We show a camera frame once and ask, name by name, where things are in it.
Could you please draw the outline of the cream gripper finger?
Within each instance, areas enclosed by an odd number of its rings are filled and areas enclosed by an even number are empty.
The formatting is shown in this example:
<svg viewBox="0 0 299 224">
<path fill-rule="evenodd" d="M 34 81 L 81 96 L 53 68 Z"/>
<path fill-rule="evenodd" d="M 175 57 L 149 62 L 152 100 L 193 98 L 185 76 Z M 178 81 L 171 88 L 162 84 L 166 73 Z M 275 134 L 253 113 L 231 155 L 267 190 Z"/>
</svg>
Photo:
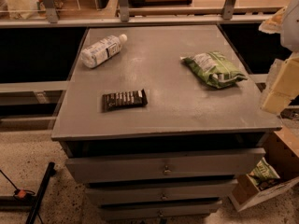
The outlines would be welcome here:
<svg viewBox="0 0 299 224">
<path fill-rule="evenodd" d="M 299 57 L 275 59 L 261 95 L 261 110 L 280 114 L 299 95 Z"/>
<path fill-rule="evenodd" d="M 259 26 L 259 31 L 270 35 L 280 34 L 286 9 L 286 7 L 281 8 L 270 18 L 263 21 Z"/>
</svg>

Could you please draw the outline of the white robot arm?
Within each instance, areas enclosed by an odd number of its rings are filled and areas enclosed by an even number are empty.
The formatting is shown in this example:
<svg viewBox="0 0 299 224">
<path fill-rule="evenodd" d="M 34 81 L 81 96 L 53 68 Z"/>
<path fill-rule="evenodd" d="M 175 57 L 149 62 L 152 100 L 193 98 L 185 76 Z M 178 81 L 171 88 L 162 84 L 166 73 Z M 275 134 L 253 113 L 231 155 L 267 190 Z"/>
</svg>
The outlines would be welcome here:
<svg viewBox="0 0 299 224">
<path fill-rule="evenodd" d="M 280 34 L 280 44 L 292 52 L 270 66 L 261 97 L 261 109 L 279 115 L 299 95 L 299 0 L 291 0 L 259 26 L 261 32 Z"/>
</svg>

